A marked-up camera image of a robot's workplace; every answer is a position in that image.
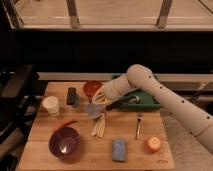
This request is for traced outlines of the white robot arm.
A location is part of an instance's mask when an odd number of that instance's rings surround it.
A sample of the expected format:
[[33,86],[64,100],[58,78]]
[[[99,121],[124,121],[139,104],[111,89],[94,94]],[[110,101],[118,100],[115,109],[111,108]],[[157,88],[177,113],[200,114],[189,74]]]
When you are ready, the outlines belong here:
[[213,154],[213,116],[162,85],[152,71],[143,65],[134,64],[125,74],[104,83],[92,97],[92,103],[109,105],[136,89],[153,96]]

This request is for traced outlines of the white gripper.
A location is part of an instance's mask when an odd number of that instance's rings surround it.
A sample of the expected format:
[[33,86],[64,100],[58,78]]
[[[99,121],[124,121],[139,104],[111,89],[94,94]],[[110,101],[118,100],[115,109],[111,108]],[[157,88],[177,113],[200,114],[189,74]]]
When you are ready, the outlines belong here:
[[103,89],[100,88],[93,95],[91,101],[93,104],[107,105],[109,100],[117,100],[130,90],[130,84],[125,75],[106,82]]

